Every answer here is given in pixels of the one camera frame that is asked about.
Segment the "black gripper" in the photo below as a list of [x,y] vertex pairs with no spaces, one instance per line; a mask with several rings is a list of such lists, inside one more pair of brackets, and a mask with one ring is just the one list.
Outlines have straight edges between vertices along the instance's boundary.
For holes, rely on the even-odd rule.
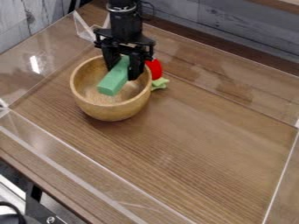
[[155,41],[143,34],[142,0],[107,0],[110,27],[94,30],[95,46],[102,49],[107,70],[121,61],[121,54],[129,55],[127,75],[135,81],[153,59]]

